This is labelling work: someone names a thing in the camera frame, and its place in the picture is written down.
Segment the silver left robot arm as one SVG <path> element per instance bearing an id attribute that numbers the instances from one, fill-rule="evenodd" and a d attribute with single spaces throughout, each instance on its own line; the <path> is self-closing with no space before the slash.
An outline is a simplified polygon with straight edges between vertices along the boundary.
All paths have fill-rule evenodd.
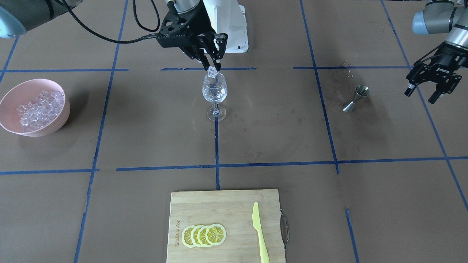
<path id="1" fill-rule="evenodd" d="M 466 0 L 428 0 L 424 10 L 412 21 L 415 34 L 446 33 L 441 44 L 417 60 L 406 76 L 406 96 L 425 82 L 434 83 L 435 92 L 428 99 L 436 103 L 440 96 L 453 93 L 462 76 L 456 73 L 468 64 L 468 9 Z"/>

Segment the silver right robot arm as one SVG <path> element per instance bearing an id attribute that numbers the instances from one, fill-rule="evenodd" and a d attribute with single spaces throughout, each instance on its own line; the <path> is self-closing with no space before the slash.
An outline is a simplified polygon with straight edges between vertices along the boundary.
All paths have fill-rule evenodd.
<path id="1" fill-rule="evenodd" d="M 168 12 L 161 19 L 156 13 L 157 27 L 150 29 L 141 24 L 137 16 L 136 1 L 132 1 L 133 16 L 137 25 L 148 35 L 119 41 L 100 35 L 85 25 L 73 12 L 80 0 L 2 0 L 0 2 L 1 37 L 5 39 L 25 35 L 60 15 L 69 13 L 87 32 L 105 41 L 117 44 L 137 43 L 156 39 L 163 48 L 177 47 L 190 59 L 200 62 L 204 70 L 213 66 L 221 70 L 229 36 L 217 33 L 202 0 L 167 0 Z"/>

